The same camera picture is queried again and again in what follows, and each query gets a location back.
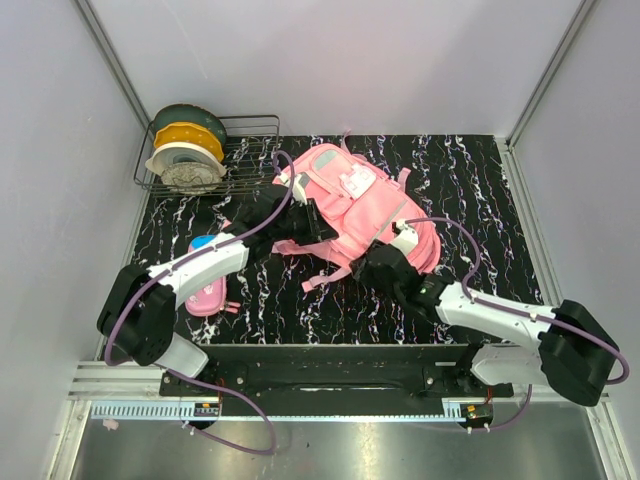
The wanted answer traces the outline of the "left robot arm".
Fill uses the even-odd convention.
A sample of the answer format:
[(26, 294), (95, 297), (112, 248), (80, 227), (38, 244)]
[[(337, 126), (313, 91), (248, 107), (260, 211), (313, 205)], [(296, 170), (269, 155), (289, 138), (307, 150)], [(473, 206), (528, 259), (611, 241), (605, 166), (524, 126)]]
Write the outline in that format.
[(193, 395), (208, 394), (216, 372), (200, 347), (174, 331), (175, 311), (205, 286), (270, 254), (279, 241), (307, 246), (337, 237), (313, 199), (267, 187), (207, 244), (154, 267), (120, 270), (97, 321), (106, 338), (105, 363), (155, 365), (181, 375)]

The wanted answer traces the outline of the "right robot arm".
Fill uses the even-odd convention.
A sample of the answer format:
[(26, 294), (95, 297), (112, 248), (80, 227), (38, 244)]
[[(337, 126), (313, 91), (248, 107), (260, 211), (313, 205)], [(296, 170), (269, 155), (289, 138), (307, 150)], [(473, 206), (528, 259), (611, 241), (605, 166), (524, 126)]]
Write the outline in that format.
[(483, 332), (503, 340), (473, 350), (454, 371), (454, 384), (466, 396), (488, 386), (548, 386), (581, 406), (596, 405), (620, 360), (618, 345), (582, 304), (523, 304), (472, 290), (446, 276), (413, 267), (390, 244), (375, 243), (351, 264), (354, 278), (384, 293), (420, 322)]

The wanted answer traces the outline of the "pink school backpack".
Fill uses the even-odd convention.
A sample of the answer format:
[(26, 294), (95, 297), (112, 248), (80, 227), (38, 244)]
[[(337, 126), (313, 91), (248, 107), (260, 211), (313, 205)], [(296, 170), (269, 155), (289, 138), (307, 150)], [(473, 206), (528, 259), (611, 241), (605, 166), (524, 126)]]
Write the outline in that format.
[(323, 143), (307, 150), (283, 172), (292, 178), (302, 173), (308, 176), (307, 199), (316, 202), (319, 214), (339, 233), (336, 240), (312, 245), (298, 245), (292, 240), (274, 244), (274, 253), (313, 255), (337, 267), (330, 275), (304, 281), (304, 291), (351, 275), (350, 262), (375, 241), (390, 244), (394, 238), (392, 223), (400, 219), (408, 224), (412, 219), (421, 220), (411, 225), (418, 233), (419, 243), (406, 257), (409, 263), (420, 274), (430, 273), (438, 265), (441, 241), (435, 225), (422, 220), (425, 212), (406, 193), (410, 169), (402, 169), (394, 180), (364, 156), (351, 153), (345, 143)]

